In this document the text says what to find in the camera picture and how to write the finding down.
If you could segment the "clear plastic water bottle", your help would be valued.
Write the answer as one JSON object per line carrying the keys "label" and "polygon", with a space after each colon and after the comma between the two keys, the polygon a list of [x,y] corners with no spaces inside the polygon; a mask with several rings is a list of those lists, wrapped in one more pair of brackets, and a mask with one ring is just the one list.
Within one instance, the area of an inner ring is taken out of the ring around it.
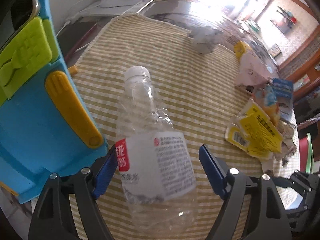
{"label": "clear plastic water bottle", "polygon": [[124,74],[116,155],[123,193],[138,231],[165,238],[191,226],[197,214],[197,192],[187,143],[142,66]]}

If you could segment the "red bin green rim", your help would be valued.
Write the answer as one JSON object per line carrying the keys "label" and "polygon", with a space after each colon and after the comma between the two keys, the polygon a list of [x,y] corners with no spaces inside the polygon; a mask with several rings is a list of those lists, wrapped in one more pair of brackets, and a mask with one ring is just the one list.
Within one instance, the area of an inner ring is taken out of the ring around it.
{"label": "red bin green rim", "polygon": [[299,141],[300,171],[313,174],[313,148],[311,134]]}

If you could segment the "blue green phone stand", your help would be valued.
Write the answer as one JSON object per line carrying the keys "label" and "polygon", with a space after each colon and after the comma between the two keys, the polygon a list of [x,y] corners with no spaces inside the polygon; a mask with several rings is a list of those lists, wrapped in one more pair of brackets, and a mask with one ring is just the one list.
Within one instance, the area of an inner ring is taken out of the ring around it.
{"label": "blue green phone stand", "polygon": [[1,49],[1,184],[23,204],[52,173],[75,174],[107,142],[67,69],[49,0]]}

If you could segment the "yellow snack wrapper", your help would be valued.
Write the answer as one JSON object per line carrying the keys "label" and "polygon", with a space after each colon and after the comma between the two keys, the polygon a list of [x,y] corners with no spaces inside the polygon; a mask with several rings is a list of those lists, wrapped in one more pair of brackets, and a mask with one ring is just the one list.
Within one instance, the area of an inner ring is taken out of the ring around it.
{"label": "yellow snack wrapper", "polygon": [[281,154],[283,136],[271,118],[252,99],[239,114],[233,116],[225,132],[225,140],[260,161]]}

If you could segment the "blue drink carton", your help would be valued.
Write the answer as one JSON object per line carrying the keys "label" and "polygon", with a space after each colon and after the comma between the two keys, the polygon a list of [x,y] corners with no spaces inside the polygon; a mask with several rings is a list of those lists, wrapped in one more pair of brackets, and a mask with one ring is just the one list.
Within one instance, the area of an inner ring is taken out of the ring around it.
{"label": "blue drink carton", "polygon": [[277,98],[280,119],[284,122],[291,123],[293,115],[293,82],[274,78],[271,87]]}

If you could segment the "pink torn cardboard box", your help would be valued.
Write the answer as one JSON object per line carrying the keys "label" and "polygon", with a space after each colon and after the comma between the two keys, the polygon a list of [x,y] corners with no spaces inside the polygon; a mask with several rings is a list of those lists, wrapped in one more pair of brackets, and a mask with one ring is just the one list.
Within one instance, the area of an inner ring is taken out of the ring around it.
{"label": "pink torn cardboard box", "polygon": [[239,72],[235,85],[258,86],[266,83],[272,77],[272,73],[258,57],[250,53],[244,53],[240,58]]}

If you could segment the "striped beige table mat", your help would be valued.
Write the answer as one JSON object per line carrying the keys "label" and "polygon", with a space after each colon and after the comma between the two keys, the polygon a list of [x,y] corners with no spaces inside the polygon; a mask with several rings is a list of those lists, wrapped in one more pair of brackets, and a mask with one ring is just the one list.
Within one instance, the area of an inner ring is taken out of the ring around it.
{"label": "striped beige table mat", "polygon": [[207,145],[217,157],[248,176],[262,173],[257,159],[225,141],[231,117],[249,100],[249,95],[234,85],[239,71],[235,54],[220,45],[210,54],[199,54],[186,29],[134,14],[104,26],[76,66],[73,81],[110,145],[116,140],[124,72],[132,66],[149,70],[174,127],[184,134],[197,180],[197,218],[174,239],[205,239],[222,200],[213,193],[200,164],[200,146]]}

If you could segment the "small yellow box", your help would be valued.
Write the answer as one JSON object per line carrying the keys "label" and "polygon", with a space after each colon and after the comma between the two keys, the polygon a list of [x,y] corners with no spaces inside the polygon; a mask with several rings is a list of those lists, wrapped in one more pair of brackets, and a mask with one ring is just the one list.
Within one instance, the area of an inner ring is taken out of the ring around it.
{"label": "small yellow box", "polygon": [[236,58],[240,61],[242,55],[244,55],[247,52],[252,51],[252,48],[246,42],[238,41],[234,45],[233,50],[236,55]]}

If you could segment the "crumpled grey paper ball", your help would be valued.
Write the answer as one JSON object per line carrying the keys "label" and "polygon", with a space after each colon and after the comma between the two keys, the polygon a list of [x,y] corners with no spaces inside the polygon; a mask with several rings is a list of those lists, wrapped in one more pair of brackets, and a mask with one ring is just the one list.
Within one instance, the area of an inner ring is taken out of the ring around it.
{"label": "crumpled grey paper ball", "polygon": [[191,38],[191,45],[200,54],[211,53],[221,41],[222,36],[221,30],[211,26],[196,27],[188,35]]}

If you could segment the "wall mounted television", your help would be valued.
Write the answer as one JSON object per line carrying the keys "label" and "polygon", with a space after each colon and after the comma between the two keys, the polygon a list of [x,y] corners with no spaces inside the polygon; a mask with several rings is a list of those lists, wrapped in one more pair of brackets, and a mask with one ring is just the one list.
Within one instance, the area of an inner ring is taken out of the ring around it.
{"label": "wall mounted television", "polygon": [[287,34],[292,27],[297,23],[297,19],[290,11],[284,10],[280,6],[272,16],[270,21],[277,27],[281,33]]}

